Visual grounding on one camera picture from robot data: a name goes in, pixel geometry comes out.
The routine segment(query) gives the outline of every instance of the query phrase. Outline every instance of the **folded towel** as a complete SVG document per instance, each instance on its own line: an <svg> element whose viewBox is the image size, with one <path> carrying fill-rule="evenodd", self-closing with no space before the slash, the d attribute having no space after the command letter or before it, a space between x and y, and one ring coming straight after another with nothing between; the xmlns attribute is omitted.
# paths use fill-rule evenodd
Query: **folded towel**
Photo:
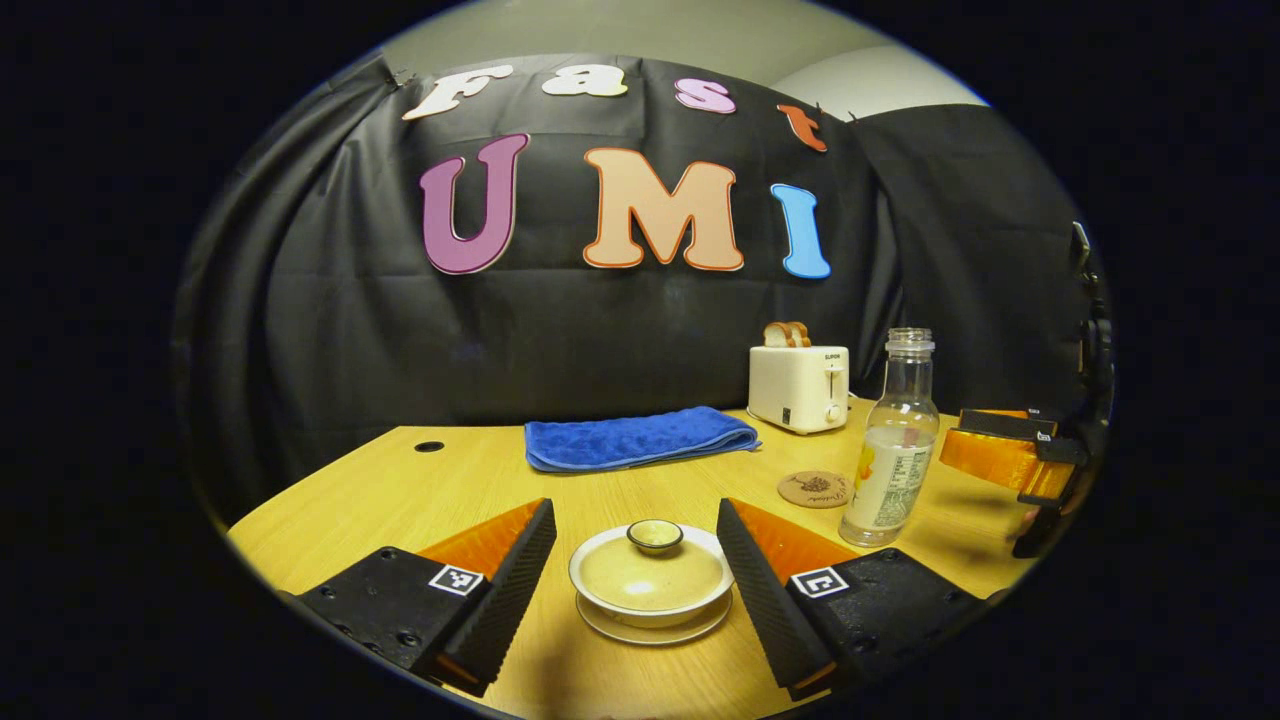
<svg viewBox="0 0 1280 720"><path fill-rule="evenodd" d="M525 425L525 457L547 473L617 470L759 446L755 428L705 406L648 418Z"/></svg>

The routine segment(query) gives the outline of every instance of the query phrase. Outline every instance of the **table surface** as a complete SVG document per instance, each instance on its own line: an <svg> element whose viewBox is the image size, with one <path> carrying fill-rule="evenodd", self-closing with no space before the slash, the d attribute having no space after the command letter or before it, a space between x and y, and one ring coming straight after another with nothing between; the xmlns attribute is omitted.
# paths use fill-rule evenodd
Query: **table surface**
<svg viewBox="0 0 1280 720"><path fill-rule="evenodd" d="M851 477L872 404L851 398L844 428L812 436L730 411L756 428L760 448L575 475L534 470L525 460L521 427L401 427L291 486L228 534L269 584L302 593L379 547L417 551L549 497L556 546L502 673L479 702L522 717L765 716L797 703L774 683L736 585L728 616L712 633L677 646L625 644L579 616L570 555L589 537L644 518L714 533L722 497L838 542L842 507L799 507L778 495L777 484L803 470ZM941 432L955 424L955 416L943 415ZM426 441L444 447L413 450ZM906 528L888 547L988 597L1034 562L1011 555L1011 534L1028 507L1018 503L1015 491L938 462L937 451Z"/></svg>

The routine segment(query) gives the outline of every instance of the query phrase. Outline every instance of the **teacup lid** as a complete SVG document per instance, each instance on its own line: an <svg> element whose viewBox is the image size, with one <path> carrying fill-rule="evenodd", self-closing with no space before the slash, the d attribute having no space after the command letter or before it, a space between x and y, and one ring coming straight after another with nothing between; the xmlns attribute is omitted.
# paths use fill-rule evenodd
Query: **teacup lid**
<svg viewBox="0 0 1280 720"><path fill-rule="evenodd" d="M667 520L641 520L584 543L577 575L595 600L641 612L662 612L707 602L724 580L714 536Z"/></svg>

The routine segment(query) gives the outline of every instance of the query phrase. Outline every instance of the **blue letter i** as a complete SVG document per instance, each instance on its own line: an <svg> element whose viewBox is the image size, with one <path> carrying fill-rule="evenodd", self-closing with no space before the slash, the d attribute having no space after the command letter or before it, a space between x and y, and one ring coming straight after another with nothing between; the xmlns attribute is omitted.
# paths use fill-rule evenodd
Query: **blue letter i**
<svg viewBox="0 0 1280 720"><path fill-rule="evenodd" d="M782 217L787 220L791 252L782 260L782 266L797 278L818 279L829 275L831 265L822 256L818 224L813 219L818 199L808 190L782 183L771 186L769 192L782 202Z"/></svg>

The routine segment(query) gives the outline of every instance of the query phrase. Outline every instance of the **peach letter m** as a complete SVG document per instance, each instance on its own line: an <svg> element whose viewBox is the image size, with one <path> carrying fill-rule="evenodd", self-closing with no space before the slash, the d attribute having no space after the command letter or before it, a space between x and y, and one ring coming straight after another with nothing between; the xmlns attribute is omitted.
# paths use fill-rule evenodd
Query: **peach letter m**
<svg viewBox="0 0 1280 720"><path fill-rule="evenodd" d="M644 250L631 240L635 217L662 264L680 249L685 228L694 225L694 240L685 261L701 270L736 270L742 254L733 245L733 215L730 187L733 172L714 163L691 163L668 193L644 155L635 150L596 147L585 155L600 172L599 229L582 258L596 268L631 268L644 259Z"/></svg>

